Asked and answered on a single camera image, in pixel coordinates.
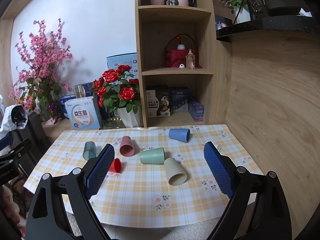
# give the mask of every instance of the tablecloth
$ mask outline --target tablecloth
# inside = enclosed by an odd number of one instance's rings
[[[170,128],[189,128],[188,143],[168,137]],[[134,140],[136,154],[124,157],[119,153],[121,138]],[[86,141],[94,141],[97,153],[106,143],[114,146],[122,162],[122,172],[108,172],[97,195],[90,203],[101,223],[110,225],[161,228],[182,226],[220,217],[229,199],[222,194],[203,156],[204,144],[220,144],[222,155],[229,156],[236,166],[251,173],[263,174],[257,164],[233,136],[226,125],[193,125],[114,130],[69,130],[63,132],[39,161],[25,187],[35,192],[41,176],[70,173],[83,167],[82,152]],[[166,157],[175,158],[185,169],[188,180],[179,185],[168,184],[164,165],[141,164],[139,152],[164,147]],[[66,211],[72,213],[68,197],[63,196]],[[251,195],[249,203],[254,201]]]

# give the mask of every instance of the white flower pot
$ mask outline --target white flower pot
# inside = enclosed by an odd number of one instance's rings
[[[237,16],[238,11],[239,11],[238,7],[234,8],[235,17]],[[250,21],[250,13],[247,9],[242,7],[237,18],[237,23],[243,23],[247,21]]]
[[[140,107],[138,108],[138,112],[135,114],[133,110],[127,113],[127,108],[119,108],[118,114],[126,126],[126,128],[133,128],[133,127],[141,127],[142,126],[142,114]]]

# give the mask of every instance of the blue cup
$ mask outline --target blue cup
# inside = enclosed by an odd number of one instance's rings
[[[190,129],[170,129],[169,138],[181,142],[188,142],[190,138]]]

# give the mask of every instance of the metal screw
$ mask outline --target metal screw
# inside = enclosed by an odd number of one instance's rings
[[[270,171],[269,176],[272,178],[275,178],[277,176],[277,174],[274,171]]]
[[[81,169],[80,168],[75,168],[73,171],[72,171],[72,173],[74,174],[74,175],[77,175],[77,174],[79,174],[81,172]]]
[[[239,166],[237,168],[237,171],[240,172],[240,173],[245,173],[245,167]]]
[[[50,177],[49,173],[43,174],[42,179],[48,179]]]

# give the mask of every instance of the black countertop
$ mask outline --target black countertop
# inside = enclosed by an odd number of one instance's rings
[[[255,31],[285,31],[320,35],[320,24],[315,18],[306,16],[273,16],[238,23],[217,30],[217,40],[230,41],[232,35]]]

